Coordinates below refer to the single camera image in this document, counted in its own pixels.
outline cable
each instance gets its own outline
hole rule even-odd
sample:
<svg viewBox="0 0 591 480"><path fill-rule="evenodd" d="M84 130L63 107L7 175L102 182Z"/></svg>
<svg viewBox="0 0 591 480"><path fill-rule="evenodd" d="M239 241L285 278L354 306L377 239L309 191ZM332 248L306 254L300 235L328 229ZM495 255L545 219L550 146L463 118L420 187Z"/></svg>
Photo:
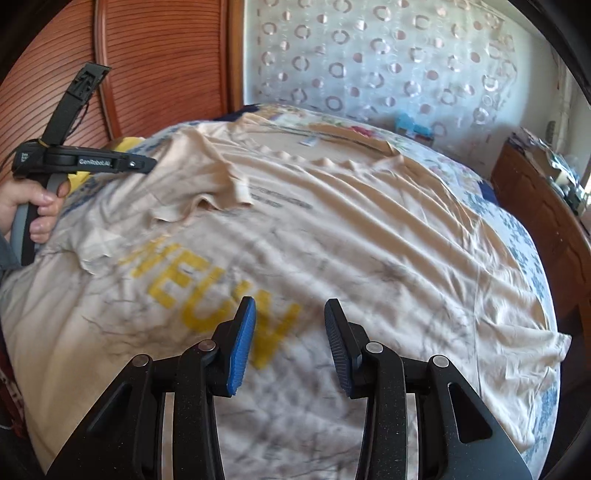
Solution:
<svg viewBox="0 0 591 480"><path fill-rule="evenodd" d="M68 132L68 134L66 135L66 139L68 139L76 130L78 130L78 127L80 126L80 124L84 120L84 117L88 113L88 107L89 107L89 105L90 105L90 102L87 102L86 106L84 107L84 112L80 116L80 119L78 120L78 123L74 127L72 127L72 129Z"/></svg>

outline blue floral pattern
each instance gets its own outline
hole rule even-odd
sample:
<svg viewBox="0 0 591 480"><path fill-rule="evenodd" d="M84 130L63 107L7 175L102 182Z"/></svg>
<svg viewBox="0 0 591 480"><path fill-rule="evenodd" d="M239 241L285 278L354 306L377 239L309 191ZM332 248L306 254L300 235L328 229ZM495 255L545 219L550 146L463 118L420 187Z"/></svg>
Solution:
<svg viewBox="0 0 591 480"><path fill-rule="evenodd" d="M400 150L403 155L412 158L438 175L450 191L465 206L472 209L486 221L507 246L532 291L540 300L546 318L548 319L548 328L557 331L550 288L533 240L515 217L482 197L478 183L483 181L483 179L474 171L411 139L348 119L331 117L330 115L310 112L293 106L275 104L260 105L257 115L267 118L280 127L302 130L306 129L311 123L319 122L345 128L361 127L368 135L387 140ZM155 148L159 147L180 128L199 123L200 121L191 121L168 127L132 148L130 152L139 155L149 155L150 152L154 151ZM112 178L113 176L111 175L95 175L89 179L69 197L64 215L90 201ZM550 448L552 434L556 424L559 391L560 381L557 380L550 389L536 398L533 417L535 422L535 444L522 454L534 478L540 476L546 456L548 455L548 449Z"/></svg>

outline human hand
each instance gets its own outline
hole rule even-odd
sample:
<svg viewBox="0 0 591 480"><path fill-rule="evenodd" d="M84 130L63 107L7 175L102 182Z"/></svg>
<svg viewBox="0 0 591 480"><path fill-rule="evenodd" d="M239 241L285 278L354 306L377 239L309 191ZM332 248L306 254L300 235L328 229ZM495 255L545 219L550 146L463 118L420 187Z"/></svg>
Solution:
<svg viewBox="0 0 591 480"><path fill-rule="evenodd" d="M0 185L0 233L6 235L10 231L20 204L32 203L39 207L37 213L40 216L31 222L31 240L36 244L44 244L49 240L69 191L70 180L62 183L55 195L37 181L10 177Z"/></svg>

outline wrinkled fabric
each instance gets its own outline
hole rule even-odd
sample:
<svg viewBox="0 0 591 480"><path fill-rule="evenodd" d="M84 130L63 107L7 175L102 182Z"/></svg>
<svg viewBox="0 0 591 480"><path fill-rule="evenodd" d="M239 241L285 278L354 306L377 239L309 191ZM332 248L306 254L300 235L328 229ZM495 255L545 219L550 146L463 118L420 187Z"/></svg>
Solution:
<svg viewBox="0 0 591 480"><path fill-rule="evenodd" d="M258 320L243 386L216 399L227 476L353 478L365 402L340 390L323 321L401 356L446 355L516 447L569 347L494 231L426 168L350 132L302 136L255 115L201 124L60 221L2 285L0 317L44 468L136 354L179 355L231 318ZM410 402L409 478L416 476Z"/></svg>

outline patterned curtain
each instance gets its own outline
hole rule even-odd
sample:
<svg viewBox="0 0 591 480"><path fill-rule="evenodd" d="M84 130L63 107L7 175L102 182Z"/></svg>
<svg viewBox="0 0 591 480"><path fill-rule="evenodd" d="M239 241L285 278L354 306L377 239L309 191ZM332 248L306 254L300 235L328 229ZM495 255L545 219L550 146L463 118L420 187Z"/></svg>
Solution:
<svg viewBox="0 0 591 480"><path fill-rule="evenodd" d="M433 130L435 149L467 164L517 77L513 36L480 2L250 1L254 101L388 129L406 113Z"/></svg>

